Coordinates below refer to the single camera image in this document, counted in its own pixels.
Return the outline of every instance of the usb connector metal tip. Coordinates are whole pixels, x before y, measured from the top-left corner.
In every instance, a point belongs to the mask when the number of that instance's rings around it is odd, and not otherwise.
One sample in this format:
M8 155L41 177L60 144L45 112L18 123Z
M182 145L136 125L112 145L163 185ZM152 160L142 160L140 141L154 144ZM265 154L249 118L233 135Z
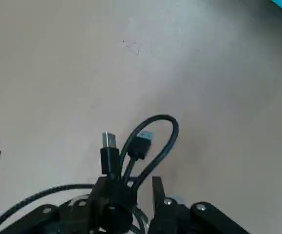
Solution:
M109 132L102 133L103 147L116 148L116 136Z

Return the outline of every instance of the black cable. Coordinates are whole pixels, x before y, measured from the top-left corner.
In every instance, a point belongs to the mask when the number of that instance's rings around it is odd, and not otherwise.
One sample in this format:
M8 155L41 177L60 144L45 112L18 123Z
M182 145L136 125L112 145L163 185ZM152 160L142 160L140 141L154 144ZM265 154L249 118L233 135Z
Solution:
M6 212L4 212L1 216L0 216L0 225L7 220L10 216L12 216L14 213L16 213L17 211L19 211L21 208L27 206L28 204L44 197L50 194L54 194L54 193L58 193L61 191L66 191L66 190L72 190L72 189L92 189L94 187L94 184L68 184L68 185L61 185L61 186L57 186L57 187L53 187L47 190L44 190L42 192L39 192L35 195L32 195L22 201L20 201L19 203L17 203L16 205L12 206L10 209L8 209Z
M134 226L134 225L132 225L130 227L130 231L135 233L135 234L141 234L141 231L136 226Z
M132 188L138 189L142 182L145 180L145 178L157 167L157 165L167 156L169 151L172 149L179 133L179 124L176 121L175 118L169 115L156 115L152 116L146 120L144 120L142 123L140 123L130 134L128 137L125 145L122 148L121 154L120 154L120 162L121 162L121 168L123 165L123 162L125 160L125 156L127 154L127 150L129 147L129 144L132 142L133 138L136 137L139 132L150 125L153 122L159 121L159 120L167 120L172 123L173 130L170 136L170 139L168 140L167 144L164 146L162 151L153 159L153 161L143 170L143 172L137 177L136 181L134 182Z
M127 184L129 182L130 174L131 174L131 171L133 169L135 162L136 162L136 158L134 158L134 157L130 158L130 161L127 165L126 171L125 171L125 173L122 177L124 184Z
M139 227L140 227L140 234L145 234L145 228L144 228L144 222L142 220L142 217L141 215L139 214L138 210L137 209L134 209L133 210L133 214L136 218L136 221L138 222L139 224Z

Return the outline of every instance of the bolt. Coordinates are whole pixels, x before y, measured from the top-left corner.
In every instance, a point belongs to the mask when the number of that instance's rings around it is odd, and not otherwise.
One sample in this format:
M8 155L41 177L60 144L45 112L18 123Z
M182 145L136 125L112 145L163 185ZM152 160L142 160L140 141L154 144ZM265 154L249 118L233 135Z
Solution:
M52 210L52 208L45 208L42 212L44 214L49 213Z
M205 210L206 210L206 207L205 207L205 205L203 205L203 204L197 204L196 208L197 208L198 210L200 210L200 211L205 211Z
M85 201L81 201L81 202L79 202L79 206L85 206L87 203L85 202Z
M171 201L170 198L166 198L166 199L164 200L164 203L165 203L166 205L170 205L170 204L172 203L172 201Z

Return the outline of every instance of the cable connector housing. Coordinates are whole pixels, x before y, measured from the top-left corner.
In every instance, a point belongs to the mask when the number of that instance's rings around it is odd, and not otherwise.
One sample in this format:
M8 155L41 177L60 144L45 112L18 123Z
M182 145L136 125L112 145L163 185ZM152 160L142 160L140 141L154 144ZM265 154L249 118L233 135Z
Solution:
M103 148L100 149L102 174L117 179L120 176L120 152L116 148L116 136L109 132L102 134Z
M128 155L135 159L145 159L151 147L151 140L154 133L141 131L130 143L128 147Z

